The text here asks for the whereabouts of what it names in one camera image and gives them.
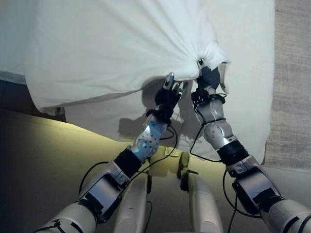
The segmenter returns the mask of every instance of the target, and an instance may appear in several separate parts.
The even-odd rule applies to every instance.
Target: robot forearm
[[[170,73],[155,97],[157,108],[148,112],[144,131],[132,146],[107,164],[82,190],[77,202],[69,205],[35,232],[93,233],[107,221],[121,201],[121,193],[147,158],[158,149],[159,140],[170,124],[173,109],[186,85],[174,85]]]
[[[225,100],[215,91],[218,71],[211,71],[203,60],[198,65],[199,88],[191,95],[194,109],[204,127],[205,140],[217,151],[230,176],[236,178],[232,186],[245,210],[260,214],[271,232],[311,232],[311,210],[285,200],[262,166],[233,135],[223,112]]]

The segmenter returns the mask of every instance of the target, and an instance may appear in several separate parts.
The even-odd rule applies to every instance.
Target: silver casing
[[[216,93],[215,89],[210,87],[206,90],[210,95]],[[215,150],[237,140],[237,137],[232,133],[231,126],[224,119],[223,103],[220,100],[212,100],[209,103],[203,103],[199,105],[197,109],[204,117],[205,122],[209,122],[204,126],[203,136]],[[197,117],[201,124],[203,124],[203,119],[198,115]]]
[[[109,209],[121,192],[121,190],[112,185],[104,175],[110,175],[110,177],[119,185],[129,183],[130,181],[115,162],[111,161],[86,185],[82,190],[79,199],[86,199],[85,195],[90,193],[103,206],[102,213]]]
[[[146,173],[141,173],[127,187],[119,207],[113,233],[141,233],[145,223],[147,200]]]
[[[193,229],[202,233],[223,233],[223,225],[212,191],[197,175],[189,173],[189,205]]]

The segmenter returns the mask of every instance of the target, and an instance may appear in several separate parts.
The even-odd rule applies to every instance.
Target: black strap
[[[288,230],[290,229],[290,227],[299,220],[299,218],[296,216],[294,218],[292,218],[284,227],[284,230],[282,231],[282,233],[287,233]]]
[[[299,227],[298,233],[302,233],[303,229],[305,228],[305,225],[307,224],[307,222],[311,219],[311,214],[309,214],[305,220],[303,220],[303,222],[301,223],[301,226]]]
[[[36,232],[39,232],[39,231],[45,231],[45,230],[48,230],[48,229],[51,229],[51,228],[57,228],[61,233],[66,233],[66,232],[64,232],[64,230],[60,227],[60,221],[59,221],[59,219],[56,220],[56,222],[54,223],[53,226],[40,228],[40,229],[34,231],[33,233],[36,233]]]

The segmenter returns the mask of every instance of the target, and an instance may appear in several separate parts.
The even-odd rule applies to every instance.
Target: white fabric
[[[26,84],[25,51],[34,9],[24,0],[0,1],[0,79]]]
[[[249,153],[262,162],[270,130],[273,91],[274,1],[207,2],[206,13],[232,61],[226,70],[230,94],[224,105],[225,117]],[[66,107],[66,119],[115,140],[133,139],[142,127],[146,108],[154,107],[153,97],[159,87],[160,83],[115,100]],[[173,118],[173,126],[180,134],[178,148],[189,151],[199,129],[189,94],[176,107]],[[194,152],[218,158],[203,137],[197,141]]]
[[[228,62],[205,0],[35,0],[26,81],[40,111],[107,100],[174,71],[197,78],[196,61]]]

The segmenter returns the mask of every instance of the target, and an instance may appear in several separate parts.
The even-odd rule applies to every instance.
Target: black cable
[[[146,231],[147,231],[147,227],[148,227],[148,224],[149,224],[149,221],[150,221],[150,217],[151,217],[151,213],[152,213],[152,202],[151,201],[147,201],[147,202],[150,204],[150,212],[149,212],[149,216],[148,216],[148,219],[147,219],[147,222],[146,222],[144,233],[146,233]]]
[[[172,154],[172,152],[176,149],[176,147],[177,147],[177,142],[178,142],[177,132],[176,132],[176,130],[174,129],[174,127],[173,127],[172,125],[170,125],[170,127],[171,127],[171,129],[174,131],[175,136],[176,136],[176,140],[175,140],[175,144],[174,144],[173,150],[172,150],[167,156],[165,156],[164,158],[158,159],[158,160],[154,161],[153,163],[149,164],[146,168],[144,168],[142,171],[138,172],[138,173],[130,180],[130,182],[129,182],[127,185],[129,185],[137,176],[139,176],[141,173],[143,173],[145,170],[147,170],[148,168],[150,168],[150,167],[153,166],[154,164],[156,164],[156,163],[158,163],[158,162],[160,162],[160,161],[162,161],[162,160],[168,158],[168,157]],[[123,189],[123,190],[120,192],[120,196],[123,194],[123,192],[124,192],[125,190],[126,190],[126,189]]]
[[[160,141],[161,141],[161,140],[166,140],[166,139],[171,139],[172,137],[174,137],[174,132],[173,132],[172,130],[170,130],[170,129],[166,129],[166,130],[169,131],[169,132],[171,132],[172,135],[169,136],[169,137],[162,137],[162,138],[160,138]]]
[[[225,198],[226,198],[227,202],[231,205],[231,207],[232,207],[233,209],[235,209],[234,205],[232,204],[232,202],[231,202],[231,201],[229,200],[229,198],[228,198],[227,192],[225,191],[225,176],[226,176],[226,174],[227,174],[227,170],[225,170],[224,176],[223,176],[223,191],[224,191],[224,195],[225,195]],[[246,217],[260,218],[260,219],[262,219],[262,217],[260,217],[260,216],[249,215],[249,214],[244,213],[243,211],[239,210],[238,208],[236,208],[236,209],[237,209],[237,212],[238,212],[239,214],[244,215],[244,216],[246,216]]]
[[[231,226],[232,226],[233,218],[234,218],[235,213],[237,212],[237,206],[238,206],[238,196],[235,195],[234,211],[233,211],[232,217],[230,219],[230,223],[229,223],[229,227],[228,227],[228,232],[227,233],[230,233],[230,231],[231,231]]]
[[[204,157],[202,157],[202,156],[200,156],[200,155],[197,155],[197,154],[195,154],[195,153],[192,152],[192,149],[193,149],[193,147],[194,147],[194,145],[195,145],[195,142],[196,142],[196,140],[198,139],[198,137],[199,137],[199,135],[200,135],[200,132],[202,131],[203,127],[204,127],[204,124],[201,125],[199,132],[198,132],[197,135],[195,136],[194,142],[193,142],[193,144],[192,144],[192,146],[191,146],[191,148],[190,148],[190,154],[192,154],[192,155],[194,155],[194,156],[196,156],[196,157],[199,157],[199,158],[201,158],[201,159],[210,161],[210,162],[215,162],[215,163],[220,163],[220,162],[222,162],[222,160],[211,160],[211,159],[207,159],[207,158],[204,158]]]
[[[94,167],[98,166],[99,164],[107,164],[107,163],[108,163],[108,162],[106,162],[106,161],[96,163],[96,164],[94,164],[92,167],[90,167],[89,170],[87,170],[86,174],[84,175],[84,177],[82,178],[82,180],[81,180],[81,182],[80,182],[79,193],[81,193],[84,180],[86,179],[87,175],[91,172],[91,170],[92,170]]]

